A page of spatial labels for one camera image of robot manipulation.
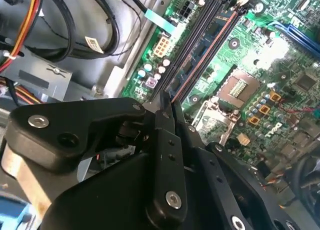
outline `wire bundle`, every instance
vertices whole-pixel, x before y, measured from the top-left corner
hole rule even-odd
[[[7,59],[4,61],[4,63],[0,66],[0,73],[2,73],[15,59],[15,57],[18,55],[21,47],[24,44],[24,41],[26,39],[26,36],[29,32],[30,26],[33,23],[33,20],[36,16],[37,9],[39,7],[41,0],[31,0],[29,5],[29,10],[24,17],[24,20],[20,26],[19,33],[15,39],[14,47],[10,53],[10,55],[7,57]]]
[[[2,77],[0,77],[0,86],[8,86],[6,80]],[[35,97],[31,92],[29,92],[25,87],[22,85],[14,87],[15,94],[17,97],[19,97],[21,100],[26,102],[27,104],[34,105],[34,104],[42,104],[43,102],[39,100],[37,97]]]

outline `ram slot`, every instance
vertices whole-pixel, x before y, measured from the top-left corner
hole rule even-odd
[[[248,12],[246,7],[240,6],[237,8],[229,18],[229,20],[222,27],[220,32],[216,35],[214,41],[208,48],[207,52],[203,55],[202,59],[198,62],[195,68],[190,72],[184,83],[181,85],[180,89],[176,92],[172,101],[180,100],[181,102],[186,99],[190,91],[197,84],[201,75],[209,66],[212,59],[219,52],[222,45],[225,43],[226,39],[230,35],[231,31],[235,28],[241,17]]]
[[[177,74],[179,68],[183,64],[184,60],[188,54],[192,51],[194,45],[197,43],[199,37],[204,34],[210,23],[213,21],[214,17],[221,10],[224,2],[229,0],[209,0],[205,5],[204,9],[201,11],[200,16],[197,18],[187,40],[185,41],[183,47],[180,49],[178,56],[171,63],[170,68],[166,71],[162,80],[155,87],[149,101],[152,102],[157,94],[166,90],[171,83],[172,79]]]

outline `integrated circuit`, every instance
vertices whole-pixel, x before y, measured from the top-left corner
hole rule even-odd
[[[260,82],[257,79],[240,69],[236,69],[219,90],[218,97],[237,108],[241,108],[259,87]]]
[[[299,87],[299,89],[305,92],[309,91],[316,83],[317,83],[317,80],[307,75],[306,73],[303,73],[302,75],[300,75],[297,78],[297,80],[294,82],[294,84],[297,87]]]

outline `blue connector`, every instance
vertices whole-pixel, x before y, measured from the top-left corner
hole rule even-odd
[[[320,59],[320,45],[311,40],[292,24],[283,25],[278,21],[273,21],[269,23],[268,26],[275,27],[281,30],[288,37],[290,37],[298,44],[300,44],[303,48],[308,50],[313,56]]]

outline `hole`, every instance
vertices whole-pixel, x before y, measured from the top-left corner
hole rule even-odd
[[[239,229],[242,229],[242,224],[241,224],[241,222],[236,221],[236,222],[235,222],[235,225],[237,225],[237,227],[238,227]]]
[[[171,161],[173,161],[173,162],[176,160],[175,155],[172,155],[172,154],[169,154],[169,155],[168,155],[168,158],[169,158]]]
[[[57,138],[59,144],[65,148],[75,148],[79,145],[79,139],[72,133],[62,133]]]
[[[216,180],[221,184],[224,182],[219,176],[216,176]]]
[[[177,204],[178,199],[175,196],[170,196],[170,199],[174,204]]]
[[[285,227],[282,225],[282,223],[279,220],[275,219],[273,222],[278,230],[286,230]]]

